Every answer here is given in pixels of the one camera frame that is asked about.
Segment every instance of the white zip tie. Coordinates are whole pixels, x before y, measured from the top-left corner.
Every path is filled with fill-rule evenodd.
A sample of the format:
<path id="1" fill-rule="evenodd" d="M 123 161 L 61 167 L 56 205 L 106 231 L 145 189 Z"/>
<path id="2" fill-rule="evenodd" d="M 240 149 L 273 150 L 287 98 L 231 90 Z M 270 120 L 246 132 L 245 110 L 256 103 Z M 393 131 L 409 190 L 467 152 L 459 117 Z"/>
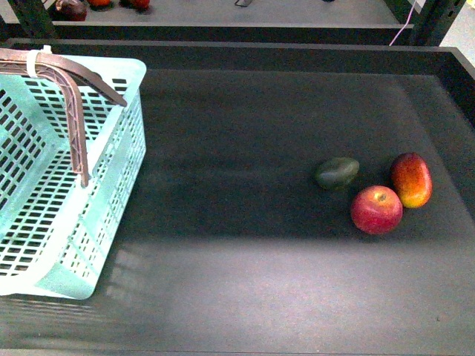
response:
<path id="1" fill-rule="evenodd" d="M 45 46 L 43 46 L 42 50 L 31 50 L 30 52 L 28 52 L 27 72 L 30 78 L 38 78 L 38 76 L 36 75 L 36 57 L 38 56 L 38 53 L 40 52 L 52 54 L 51 46 L 46 44 Z"/>

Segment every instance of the basket handle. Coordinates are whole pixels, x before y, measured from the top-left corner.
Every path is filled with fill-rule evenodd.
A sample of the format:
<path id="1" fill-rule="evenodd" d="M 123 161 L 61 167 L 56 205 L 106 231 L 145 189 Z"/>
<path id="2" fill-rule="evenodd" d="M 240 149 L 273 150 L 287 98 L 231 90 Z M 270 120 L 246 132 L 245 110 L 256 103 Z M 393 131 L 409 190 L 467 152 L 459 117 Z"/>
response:
<path id="1" fill-rule="evenodd" d="M 0 74 L 29 75 L 27 66 L 29 52 L 0 48 Z M 97 74 L 64 57 L 38 52 L 34 70 L 37 77 L 56 83 L 65 97 L 71 165 L 73 172 L 81 175 L 81 185 L 87 187 L 89 184 L 88 153 L 82 97 L 73 78 L 89 85 L 115 104 L 126 106 L 127 102 Z"/>

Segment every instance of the apple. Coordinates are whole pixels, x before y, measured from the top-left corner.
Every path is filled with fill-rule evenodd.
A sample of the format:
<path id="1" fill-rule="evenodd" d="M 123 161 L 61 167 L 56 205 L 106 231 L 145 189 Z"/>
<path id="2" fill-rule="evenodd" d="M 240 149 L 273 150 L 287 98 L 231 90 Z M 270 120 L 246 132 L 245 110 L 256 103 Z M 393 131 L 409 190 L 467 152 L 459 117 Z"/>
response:
<path id="1" fill-rule="evenodd" d="M 401 222 L 401 200 L 392 189 L 383 185 L 365 188 L 353 200 L 351 219 L 367 234 L 385 234 Z"/>

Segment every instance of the black shelf post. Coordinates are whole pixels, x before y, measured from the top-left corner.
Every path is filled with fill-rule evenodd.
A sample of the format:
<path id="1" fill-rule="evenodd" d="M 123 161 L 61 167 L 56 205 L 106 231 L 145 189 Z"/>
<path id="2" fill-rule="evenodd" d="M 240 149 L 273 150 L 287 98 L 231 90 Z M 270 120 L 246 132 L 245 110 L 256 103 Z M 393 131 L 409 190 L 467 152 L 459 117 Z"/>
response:
<path id="1" fill-rule="evenodd" d="M 36 39 L 56 38 L 53 22 L 42 0 L 8 0 L 8 2 L 29 37 Z"/>
<path id="2" fill-rule="evenodd" d="M 465 0 L 427 0 L 409 37 L 411 46 L 439 46 Z"/>

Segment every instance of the light blue plastic basket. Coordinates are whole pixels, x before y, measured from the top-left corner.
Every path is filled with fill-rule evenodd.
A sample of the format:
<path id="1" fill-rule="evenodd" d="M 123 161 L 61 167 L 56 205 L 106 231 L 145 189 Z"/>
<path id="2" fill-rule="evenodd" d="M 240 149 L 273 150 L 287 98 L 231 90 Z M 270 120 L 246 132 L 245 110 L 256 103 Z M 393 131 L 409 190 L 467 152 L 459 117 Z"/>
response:
<path id="1" fill-rule="evenodd" d="M 97 280 L 145 155 L 135 59 L 65 56 L 123 94 L 80 86 L 90 184 L 71 171 L 65 100 L 45 79 L 0 75 L 0 295 L 85 299 Z"/>

